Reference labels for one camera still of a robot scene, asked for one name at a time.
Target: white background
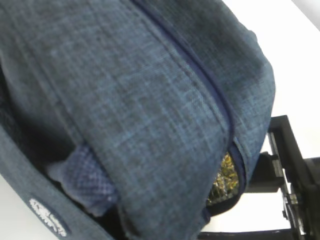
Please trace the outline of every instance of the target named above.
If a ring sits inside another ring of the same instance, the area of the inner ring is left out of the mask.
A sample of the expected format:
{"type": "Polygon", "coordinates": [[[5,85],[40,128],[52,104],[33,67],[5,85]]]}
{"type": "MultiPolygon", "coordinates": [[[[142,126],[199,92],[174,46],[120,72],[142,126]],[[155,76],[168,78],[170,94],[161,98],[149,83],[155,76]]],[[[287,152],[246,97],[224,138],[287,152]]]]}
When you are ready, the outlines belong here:
{"type": "MultiPolygon", "coordinates": [[[[272,115],[288,115],[304,158],[319,157],[320,31],[290,0],[225,0],[225,3],[256,33],[273,66],[276,98],[272,115]]],[[[1,176],[0,192],[0,239],[57,240],[1,176]]],[[[244,194],[236,207],[212,218],[204,231],[288,228],[282,209],[280,193],[244,194]]]]}

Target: black metal frame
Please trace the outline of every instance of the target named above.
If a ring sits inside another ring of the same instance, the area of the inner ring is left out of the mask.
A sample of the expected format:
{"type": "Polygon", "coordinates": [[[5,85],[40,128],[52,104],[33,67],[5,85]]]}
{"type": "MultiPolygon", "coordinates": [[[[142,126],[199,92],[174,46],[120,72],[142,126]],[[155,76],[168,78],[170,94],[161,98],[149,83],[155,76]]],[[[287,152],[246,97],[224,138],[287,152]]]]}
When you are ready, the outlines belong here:
{"type": "Polygon", "coordinates": [[[272,155],[260,155],[247,192],[276,192],[280,188],[283,216],[291,229],[202,232],[199,240],[320,240],[320,158],[302,158],[286,115],[271,119],[268,137],[272,155]],[[289,189],[285,177],[291,184],[289,189]]]}

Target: zipper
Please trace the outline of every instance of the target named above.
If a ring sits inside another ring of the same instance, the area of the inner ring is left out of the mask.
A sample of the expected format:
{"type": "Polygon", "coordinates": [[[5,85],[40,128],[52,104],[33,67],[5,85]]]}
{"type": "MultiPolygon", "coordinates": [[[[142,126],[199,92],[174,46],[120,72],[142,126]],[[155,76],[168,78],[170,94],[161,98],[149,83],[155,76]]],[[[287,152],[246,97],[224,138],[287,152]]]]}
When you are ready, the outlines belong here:
{"type": "Polygon", "coordinates": [[[225,99],[222,92],[219,90],[217,84],[215,83],[215,76],[211,71],[206,69],[201,63],[198,57],[192,52],[192,50],[186,46],[181,40],[177,39],[173,34],[173,31],[166,26],[159,16],[156,16],[150,9],[144,5],[143,0],[130,0],[135,6],[137,6],[155,25],[157,25],[164,36],[174,45],[177,52],[184,58],[184,60],[189,64],[192,70],[196,73],[199,79],[204,83],[206,88],[211,93],[214,98],[223,118],[227,121],[229,126],[229,136],[228,136],[228,148],[233,143],[234,136],[234,123],[232,119],[231,110],[229,104],[225,99]]]}
{"type": "Polygon", "coordinates": [[[222,213],[221,210],[227,211],[231,209],[240,199],[240,196],[244,193],[247,181],[246,181],[246,171],[243,161],[243,157],[239,152],[236,144],[233,141],[235,126],[233,123],[233,118],[231,114],[231,109],[229,103],[222,91],[216,84],[216,77],[213,72],[207,69],[201,62],[201,60],[194,54],[193,50],[184,43],[181,39],[178,39],[174,33],[174,30],[164,24],[164,20],[158,14],[153,13],[148,7],[145,6],[144,0],[130,0],[138,9],[140,9],[156,26],[158,26],[161,33],[173,44],[176,51],[180,56],[188,63],[195,74],[203,82],[206,88],[211,93],[213,99],[215,100],[223,118],[227,121],[229,126],[229,136],[227,143],[227,151],[229,152],[235,170],[239,178],[239,191],[237,196],[225,201],[225,203],[219,203],[217,206],[212,206],[211,208],[206,208],[204,211],[208,211],[211,216],[222,213]]]}

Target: backpack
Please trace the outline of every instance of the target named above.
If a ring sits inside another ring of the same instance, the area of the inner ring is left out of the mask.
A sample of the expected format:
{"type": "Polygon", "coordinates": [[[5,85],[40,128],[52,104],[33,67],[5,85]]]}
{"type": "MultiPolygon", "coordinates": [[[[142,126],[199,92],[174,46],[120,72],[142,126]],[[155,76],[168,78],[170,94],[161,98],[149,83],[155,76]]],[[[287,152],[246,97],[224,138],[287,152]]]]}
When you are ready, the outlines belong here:
{"type": "Polygon", "coordinates": [[[2,0],[0,31],[0,174],[59,239],[194,240],[246,190],[275,82],[222,1],[2,0]]]}

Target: white logo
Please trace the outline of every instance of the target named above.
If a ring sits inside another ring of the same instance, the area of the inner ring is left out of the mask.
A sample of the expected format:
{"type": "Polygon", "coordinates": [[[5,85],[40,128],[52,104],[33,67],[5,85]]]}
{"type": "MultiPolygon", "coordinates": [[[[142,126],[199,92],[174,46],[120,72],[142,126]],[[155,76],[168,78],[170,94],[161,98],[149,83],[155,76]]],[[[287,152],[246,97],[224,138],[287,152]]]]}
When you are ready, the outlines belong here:
{"type": "Polygon", "coordinates": [[[45,206],[43,206],[34,198],[30,199],[29,202],[35,213],[39,215],[39,217],[49,226],[49,228],[52,228],[55,233],[58,233],[62,237],[67,236],[67,231],[65,228],[45,206]]]}

